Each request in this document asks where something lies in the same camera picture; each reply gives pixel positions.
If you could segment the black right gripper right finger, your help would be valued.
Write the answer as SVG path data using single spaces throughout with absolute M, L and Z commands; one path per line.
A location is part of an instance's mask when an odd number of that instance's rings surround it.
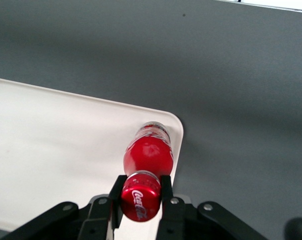
M 261 233 L 214 201 L 194 207 L 174 196 L 171 177 L 161 176 L 162 217 L 158 240 L 265 240 Z

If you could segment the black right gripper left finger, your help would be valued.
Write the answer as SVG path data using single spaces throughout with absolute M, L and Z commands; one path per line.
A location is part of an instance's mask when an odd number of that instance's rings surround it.
M 119 175 L 109 194 L 94 196 L 83 207 L 70 201 L 55 205 L 3 236 L 3 240 L 113 240 L 123 213 L 120 196 L 126 175 Z

